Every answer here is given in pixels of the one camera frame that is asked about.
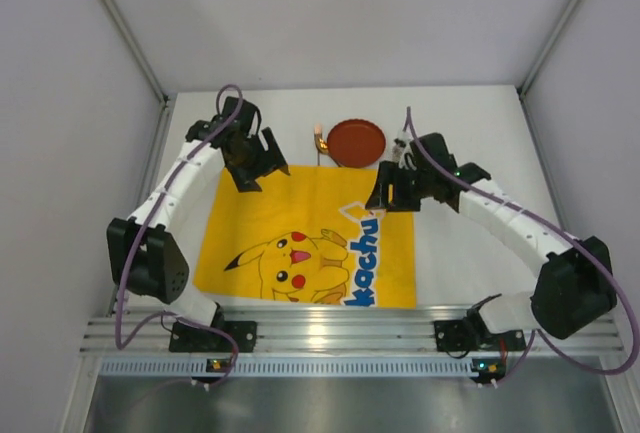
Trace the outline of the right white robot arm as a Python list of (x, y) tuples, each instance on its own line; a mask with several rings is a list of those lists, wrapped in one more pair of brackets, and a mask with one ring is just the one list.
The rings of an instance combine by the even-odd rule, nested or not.
[(536, 281), (530, 292), (495, 293), (471, 306), (460, 321), (468, 348), (516, 330), (540, 330), (565, 340), (617, 306), (616, 291), (604, 276), (611, 261), (603, 241), (553, 232), (511, 200), (485, 169), (473, 162), (458, 164), (441, 134), (412, 140), (401, 133), (391, 160), (378, 167), (366, 207), (417, 212), (424, 199), (480, 225)]

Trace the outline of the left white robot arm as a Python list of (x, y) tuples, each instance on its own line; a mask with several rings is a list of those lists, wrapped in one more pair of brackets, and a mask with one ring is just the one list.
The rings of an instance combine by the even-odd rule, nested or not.
[(185, 134), (177, 157), (149, 197), (127, 218), (113, 219), (106, 231), (111, 274), (117, 287), (114, 339), (127, 347), (147, 322), (129, 334), (122, 330), (126, 293), (154, 298), (163, 305), (156, 318), (174, 320), (176, 347), (188, 353), (237, 355), (237, 340), (225, 329), (222, 307), (200, 289), (174, 233), (212, 182), (228, 172), (240, 192), (257, 192), (258, 180), (288, 164), (260, 109), (232, 86), (218, 93), (215, 114), (198, 120)]

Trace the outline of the small metal cup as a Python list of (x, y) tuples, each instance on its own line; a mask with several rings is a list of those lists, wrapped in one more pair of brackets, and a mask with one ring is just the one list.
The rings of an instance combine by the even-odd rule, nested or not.
[(407, 147), (407, 142), (400, 138), (395, 138), (393, 140), (393, 145), (391, 148), (391, 160), (394, 163), (400, 163), (404, 154), (404, 151)]

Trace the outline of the red scalloped plastic plate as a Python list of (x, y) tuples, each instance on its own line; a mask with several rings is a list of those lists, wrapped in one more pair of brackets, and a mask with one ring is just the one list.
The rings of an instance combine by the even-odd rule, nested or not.
[(326, 141), (333, 155), (348, 168), (369, 167), (386, 150), (383, 131), (364, 119), (348, 119), (336, 124)]

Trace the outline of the gold fork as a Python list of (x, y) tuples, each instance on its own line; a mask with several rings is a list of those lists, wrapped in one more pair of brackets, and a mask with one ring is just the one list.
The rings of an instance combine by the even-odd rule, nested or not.
[(314, 126), (314, 145), (317, 154), (317, 165), (321, 164), (321, 157), (326, 154), (326, 143), (323, 136), (323, 128), (321, 124), (316, 124)]

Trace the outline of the gold spoon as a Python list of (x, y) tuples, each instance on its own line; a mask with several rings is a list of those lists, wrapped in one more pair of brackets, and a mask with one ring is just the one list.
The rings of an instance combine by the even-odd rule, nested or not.
[(331, 152), (331, 149), (329, 147), (329, 144), (326, 140), (322, 139), (320, 141), (320, 150), (319, 150), (321, 155), (324, 155), (326, 157), (328, 157), (337, 167), (344, 167), (344, 164), (341, 163), (339, 161), (338, 158), (336, 158), (333, 153)]

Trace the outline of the yellow Pikachu placemat cloth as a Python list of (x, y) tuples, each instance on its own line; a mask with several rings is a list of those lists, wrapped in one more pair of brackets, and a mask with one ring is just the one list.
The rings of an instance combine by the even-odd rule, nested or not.
[(370, 210), (373, 170), (293, 166), (241, 193), (218, 181), (194, 282), (204, 293), (291, 304), (412, 309), (414, 219)]

